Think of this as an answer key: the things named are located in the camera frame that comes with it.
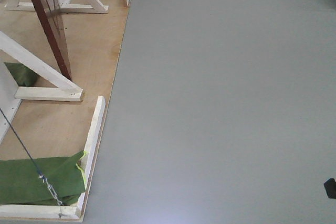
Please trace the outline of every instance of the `black object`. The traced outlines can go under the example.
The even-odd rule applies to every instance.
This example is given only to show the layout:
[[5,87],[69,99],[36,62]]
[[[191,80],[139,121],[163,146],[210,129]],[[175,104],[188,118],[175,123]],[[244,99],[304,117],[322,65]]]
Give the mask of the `black object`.
[[336,199],[336,181],[334,178],[329,178],[324,184],[329,199]]

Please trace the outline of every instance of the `green fabric bag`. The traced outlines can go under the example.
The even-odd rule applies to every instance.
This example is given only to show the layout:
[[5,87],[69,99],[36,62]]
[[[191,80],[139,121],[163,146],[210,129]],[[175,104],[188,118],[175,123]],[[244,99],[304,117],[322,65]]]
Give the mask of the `green fabric bag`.
[[[83,171],[77,164],[84,155],[81,151],[72,157],[35,160],[65,206],[77,202],[86,190]],[[0,205],[57,205],[30,159],[0,161],[0,192]]]
[[37,81],[39,75],[27,68],[25,65],[21,63],[8,62],[5,62],[5,65],[19,86],[31,87]]

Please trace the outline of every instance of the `gray floor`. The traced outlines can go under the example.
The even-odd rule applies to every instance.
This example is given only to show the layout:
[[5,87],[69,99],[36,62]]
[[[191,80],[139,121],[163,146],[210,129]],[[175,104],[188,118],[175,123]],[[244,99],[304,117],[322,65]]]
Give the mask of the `gray floor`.
[[335,32],[336,0],[133,0],[84,223],[335,223]]

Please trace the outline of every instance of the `plywood platform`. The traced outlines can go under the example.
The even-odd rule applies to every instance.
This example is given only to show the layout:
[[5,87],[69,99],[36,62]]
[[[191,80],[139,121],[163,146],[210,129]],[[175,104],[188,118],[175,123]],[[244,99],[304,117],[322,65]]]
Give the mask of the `plywood platform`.
[[[83,101],[23,101],[15,116],[13,126],[34,158],[83,150],[97,97],[109,101],[128,8],[123,0],[101,1],[110,6],[108,14],[63,15],[72,80],[84,89]],[[0,3],[0,30],[58,70],[36,13],[4,10],[5,3]],[[13,61],[3,52],[0,57]],[[36,86],[51,87],[42,78]],[[27,155],[9,131],[0,145],[0,159],[15,158]]]

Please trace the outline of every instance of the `brown wooden plank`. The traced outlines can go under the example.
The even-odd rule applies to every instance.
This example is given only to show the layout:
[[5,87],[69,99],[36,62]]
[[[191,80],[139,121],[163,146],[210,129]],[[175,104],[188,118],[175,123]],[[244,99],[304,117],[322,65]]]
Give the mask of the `brown wooden plank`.
[[71,80],[64,26],[57,0],[31,0],[61,73]]

